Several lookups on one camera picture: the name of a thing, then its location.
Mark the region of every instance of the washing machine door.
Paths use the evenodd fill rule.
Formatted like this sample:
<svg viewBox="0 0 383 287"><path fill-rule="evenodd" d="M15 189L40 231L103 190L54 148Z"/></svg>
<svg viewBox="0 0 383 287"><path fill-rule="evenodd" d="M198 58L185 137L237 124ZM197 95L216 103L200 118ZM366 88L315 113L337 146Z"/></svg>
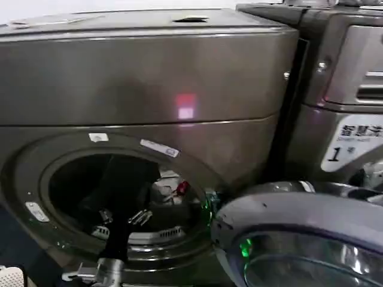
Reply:
<svg viewBox="0 0 383 287"><path fill-rule="evenodd" d="M238 287L383 286L383 195L276 182L224 205L211 224Z"/></svg>

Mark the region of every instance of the washing machine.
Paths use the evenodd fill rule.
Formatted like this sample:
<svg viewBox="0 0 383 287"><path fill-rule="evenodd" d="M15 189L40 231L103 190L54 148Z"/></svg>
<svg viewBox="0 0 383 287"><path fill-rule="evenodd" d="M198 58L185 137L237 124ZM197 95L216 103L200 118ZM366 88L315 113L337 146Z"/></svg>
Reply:
<svg viewBox="0 0 383 287"><path fill-rule="evenodd" d="M2 25L2 204L41 244L91 261L110 205L132 217L149 206L129 237L130 283L227 282L209 235L215 199L259 181L297 39L232 10Z"/></svg>
<svg viewBox="0 0 383 287"><path fill-rule="evenodd" d="M382 183L383 13L359 7L256 4L241 11L300 30L273 145L282 178L369 188Z"/></svg>

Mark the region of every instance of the green led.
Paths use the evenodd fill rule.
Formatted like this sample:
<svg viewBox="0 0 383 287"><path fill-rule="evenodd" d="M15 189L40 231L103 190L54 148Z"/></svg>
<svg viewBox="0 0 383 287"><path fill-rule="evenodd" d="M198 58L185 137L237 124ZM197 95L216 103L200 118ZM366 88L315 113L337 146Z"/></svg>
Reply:
<svg viewBox="0 0 383 287"><path fill-rule="evenodd" d="M247 257L249 257L249 251L248 251L248 249L242 249L241 250L241 252L242 252L242 256L243 257L245 257L245 258L247 258Z"/></svg>
<svg viewBox="0 0 383 287"><path fill-rule="evenodd" d="M250 256L251 239L246 239L246 242L241 243L239 248L241 249L242 256L248 258Z"/></svg>

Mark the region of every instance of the front-loading washing machine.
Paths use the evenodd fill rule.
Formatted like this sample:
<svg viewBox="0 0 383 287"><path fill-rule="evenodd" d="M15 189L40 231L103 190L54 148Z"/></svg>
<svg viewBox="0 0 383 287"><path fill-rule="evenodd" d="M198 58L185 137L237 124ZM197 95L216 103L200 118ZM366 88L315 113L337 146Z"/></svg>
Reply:
<svg viewBox="0 0 383 287"><path fill-rule="evenodd" d="M212 205L259 180L296 44L287 25L231 10L3 25L3 204L44 243L90 260L111 207L150 207L129 237L130 283L225 281L210 256Z"/></svg>
<svg viewBox="0 0 383 287"><path fill-rule="evenodd" d="M129 237L126 286L382 285L381 193L240 188L268 158L294 29L191 10L0 32L2 202L39 238L95 259L111 208L130 221L149 208Z"/></svg>
<svg viewBox="0 0 383 287"><path fill-rule="evenodd" d="M377 188L383 179L383 13L313 3L318 6L238 7L300 30L270 162L280 167L279 178Z"/></svg>

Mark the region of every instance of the sticker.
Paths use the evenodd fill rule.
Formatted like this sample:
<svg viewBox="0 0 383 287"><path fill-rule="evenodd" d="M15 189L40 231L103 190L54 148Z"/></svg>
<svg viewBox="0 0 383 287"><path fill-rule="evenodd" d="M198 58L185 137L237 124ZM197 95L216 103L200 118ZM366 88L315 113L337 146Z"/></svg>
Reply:
<svg viewBox="0 0 383 287"><path fill-rule="evenodd" d="M334 172L383 145L383 115L349 115L339 122L321 168Z"/></svg>
<svg viewBox="0 0 383 287"><path fill-rule="evenodd" d="M157 144L155 142L147 141L145 139L141 139L139 143L147 148L161 152L162 154L166 154L170 157L176 157L180 153L180 151L175 148L171 148L167 145L161 145L159 143Z"/></svg>
<svg viewBox="0 0 383 287"><path fill-rule="evenodd" d="M106 133L89 133L92 142L108 142L109 138Z"/></svg>
<svg viewBox="0 0 383 287"><path fill-rule="evenodd" d="M37 220L40 222L49 222L48 216L42 211L40 205L36 202L26 202L25 203L26 208L33 214L34 217L36 217Z"/></svg>

